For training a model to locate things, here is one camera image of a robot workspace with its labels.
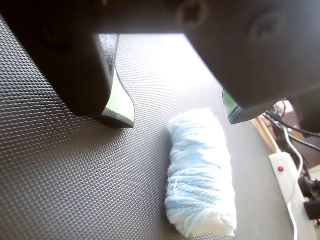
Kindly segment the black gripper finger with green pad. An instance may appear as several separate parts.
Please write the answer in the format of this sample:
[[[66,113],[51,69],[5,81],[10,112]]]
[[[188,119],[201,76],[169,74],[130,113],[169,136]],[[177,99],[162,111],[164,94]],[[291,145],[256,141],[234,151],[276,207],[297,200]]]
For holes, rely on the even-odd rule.
[[[76,13],[3,9],[6,23],[75,115],[112,128],[135,125],[135,106],[116,69],[118,34],[97,34]]]
[[[303,116],[320,100],[320,17],[258,14],[250,19],[184,17],[185,34],[223,86],[231,124],[249,121],[282,98]]]

